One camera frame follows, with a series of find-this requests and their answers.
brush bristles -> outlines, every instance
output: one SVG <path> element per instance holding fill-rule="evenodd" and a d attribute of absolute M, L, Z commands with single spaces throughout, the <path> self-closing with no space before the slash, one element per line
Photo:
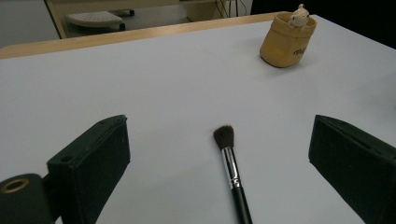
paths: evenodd
<path fill-rule="evenodd" d="M 224 125 L 217 128 L 213 132 L 213 136 L 220 150 L 225 147 L 233 147 L 233 127 L 231 125 Z"/>

floor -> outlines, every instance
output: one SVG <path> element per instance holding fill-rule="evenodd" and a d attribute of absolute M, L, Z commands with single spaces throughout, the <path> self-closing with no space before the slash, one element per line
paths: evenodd
<path fill-rule="evenodd" d="M 126 30 L 136 30 L 191 22 L 187 18 L 186 8 L 183 6 L 138 8 L 134 10 L 134 16 L 130 16 L 129 10 L 112 11 L 111 13 L 122 17 Z M 87 28 L 69 24 L 71 37 L 113 33 L 118 32 L 119 30 L 119 26 L 107 28 Z"/>

makeup brush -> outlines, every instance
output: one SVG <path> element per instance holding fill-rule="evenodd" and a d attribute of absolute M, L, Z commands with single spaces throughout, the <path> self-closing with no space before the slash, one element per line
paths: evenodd
<path fill-rule="evenodd" d="M 219 127 L 214 131 L 213 135 L 224 160 L 238 221 L 241 224 L 253 223 L 250 212 L 248 211 L 248 202 L 245 197 L 244 189 L 242 188 L 235 155 L 233 154 L 233 127 L 231 125 Z"/>

hole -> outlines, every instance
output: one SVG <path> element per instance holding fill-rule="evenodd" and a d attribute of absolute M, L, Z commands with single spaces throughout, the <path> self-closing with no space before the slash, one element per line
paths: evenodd
<path fill-rule="evenodd" d="M 12 193 L 23 189 L 29 184 L 29 179 L 15 179 L 6 183 L 2 188 L 1 191 L 3 193 Z"/>
<path fill-rule="evenodd" d="M 71 156 L 65 156 L 65 157 L 63 157 L 62 159 L 61 159 L 61 161 L 62 162 L 68 162 L 68 161 L 71 161 L 73 159 L 73 157 L 71 157 Z"/>

metal ring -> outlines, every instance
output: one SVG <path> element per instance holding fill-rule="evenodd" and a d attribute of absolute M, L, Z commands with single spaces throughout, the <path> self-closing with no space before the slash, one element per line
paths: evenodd
<path fill-rule="evenodd" d="M 2 188 L 1 192 L 2 193 L 13 193 L 15 191 L 18 191 L 20 189 L 23 189 L 29 184 L 29 179 L 14 179 L 6 183 Z"/>

